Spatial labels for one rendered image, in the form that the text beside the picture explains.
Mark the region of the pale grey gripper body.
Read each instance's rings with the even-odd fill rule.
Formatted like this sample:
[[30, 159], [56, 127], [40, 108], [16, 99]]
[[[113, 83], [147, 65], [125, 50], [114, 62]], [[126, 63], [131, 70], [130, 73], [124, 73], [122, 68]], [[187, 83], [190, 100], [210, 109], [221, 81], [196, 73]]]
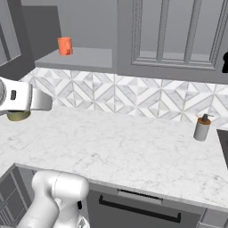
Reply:
[[31, 90], [30, 110], [51, 110], [53, 106], [53, 98], [43, 91], [33, 88]]

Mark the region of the grey open cabinet door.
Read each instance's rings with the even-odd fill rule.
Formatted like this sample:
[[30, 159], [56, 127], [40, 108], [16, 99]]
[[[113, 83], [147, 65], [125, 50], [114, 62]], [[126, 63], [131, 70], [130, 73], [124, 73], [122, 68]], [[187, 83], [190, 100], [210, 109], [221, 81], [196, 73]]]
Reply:
[[34, 68], [21, 0], [0, 0], [0, 77], [18, 81]]

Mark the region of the grey base cabinet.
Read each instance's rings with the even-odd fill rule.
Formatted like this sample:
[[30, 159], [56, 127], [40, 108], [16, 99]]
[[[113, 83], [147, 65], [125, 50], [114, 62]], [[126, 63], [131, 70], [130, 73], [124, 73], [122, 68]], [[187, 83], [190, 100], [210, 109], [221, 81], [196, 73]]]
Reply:
[[206, 208], [197, 228], [228, 228], [228, 213]]
[[0, 177], [0, 225], [15, 228], [31, 205], [33, 170], [12, 165]]

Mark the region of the grey panelled cabinet door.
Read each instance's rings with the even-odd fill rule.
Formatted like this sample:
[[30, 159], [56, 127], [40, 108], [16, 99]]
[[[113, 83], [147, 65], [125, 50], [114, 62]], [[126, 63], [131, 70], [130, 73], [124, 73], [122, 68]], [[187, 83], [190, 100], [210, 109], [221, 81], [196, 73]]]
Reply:
[[228, 0], [118, 0], [118, 74], [228, 84]]

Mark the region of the olive green bowl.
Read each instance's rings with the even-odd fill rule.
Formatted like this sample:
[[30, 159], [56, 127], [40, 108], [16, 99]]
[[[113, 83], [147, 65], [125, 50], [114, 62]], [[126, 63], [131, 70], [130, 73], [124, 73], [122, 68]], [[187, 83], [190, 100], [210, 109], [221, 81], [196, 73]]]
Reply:
[[29, 110], [9, 110], [7, 117], [11, 121], [22, 121], [30, 116]]

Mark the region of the orange glass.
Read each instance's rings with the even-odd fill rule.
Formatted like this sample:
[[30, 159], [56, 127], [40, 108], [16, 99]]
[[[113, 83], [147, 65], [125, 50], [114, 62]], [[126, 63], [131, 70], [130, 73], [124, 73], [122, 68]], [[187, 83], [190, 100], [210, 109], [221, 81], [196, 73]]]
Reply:
[[72, 42], [70, 37], [58, 37], [57, 43], [58, 43], [60, 55], [73, 54]]

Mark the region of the grey dishwasher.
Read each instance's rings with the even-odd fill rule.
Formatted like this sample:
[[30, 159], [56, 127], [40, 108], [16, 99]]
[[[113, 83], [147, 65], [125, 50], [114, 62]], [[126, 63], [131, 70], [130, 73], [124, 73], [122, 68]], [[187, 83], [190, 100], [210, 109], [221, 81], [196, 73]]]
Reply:
[[199, 212], [98, 191], [90, 191], [86, 201], [91, 228], [196, 228], [200, 219]]

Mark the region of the grey soap dispenser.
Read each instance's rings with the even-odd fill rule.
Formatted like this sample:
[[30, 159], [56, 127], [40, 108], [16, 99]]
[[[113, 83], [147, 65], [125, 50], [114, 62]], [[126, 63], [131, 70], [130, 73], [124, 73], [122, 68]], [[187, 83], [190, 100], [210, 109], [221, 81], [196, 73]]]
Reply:
[[198, 118], [195, 127], [193, 138], [197, 141], [204, 142], [208, 135], [208, 130], [211, 125], [210, 115], [205, 113], [201, 118]]

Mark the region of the dark sink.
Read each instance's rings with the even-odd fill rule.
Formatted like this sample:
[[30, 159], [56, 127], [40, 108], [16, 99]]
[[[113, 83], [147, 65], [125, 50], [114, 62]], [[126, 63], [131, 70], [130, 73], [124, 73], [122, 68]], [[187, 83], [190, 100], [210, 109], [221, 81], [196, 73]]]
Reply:
[[228, 131], [217, 129], [218, 138], [224, 154], [224, 161], [228, 168]]

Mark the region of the grey open wall cabinet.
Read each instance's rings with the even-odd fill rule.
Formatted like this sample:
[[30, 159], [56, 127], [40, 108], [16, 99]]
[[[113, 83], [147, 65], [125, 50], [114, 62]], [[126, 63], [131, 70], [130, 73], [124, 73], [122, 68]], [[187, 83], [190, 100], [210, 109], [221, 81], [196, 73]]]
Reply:
[[[118, 71], [118, 0], [21, 0], [21, 4], [39, 68]], [[59, 54], [58, 37], [71, 38], [73, 54]]]

